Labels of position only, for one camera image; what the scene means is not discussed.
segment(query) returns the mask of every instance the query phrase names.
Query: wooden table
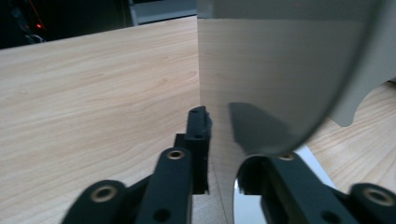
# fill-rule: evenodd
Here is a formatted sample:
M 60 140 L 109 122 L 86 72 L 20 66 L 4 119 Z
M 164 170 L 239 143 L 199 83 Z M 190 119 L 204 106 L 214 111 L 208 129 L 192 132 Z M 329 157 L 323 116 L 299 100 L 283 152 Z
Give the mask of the wooden table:
M 90 184 L 149 175 L 185 131 L 200 104 L 196 19 L 2 50 L 0 95 L 0 223 L 59 223 Z M 341 189 L 367 179 L 395 190 L 394 87 L 375 95 L 355 131 L 327 123 L 308 143 Z M 212 171 L 209 182 L 193 222 L 226 223 Z

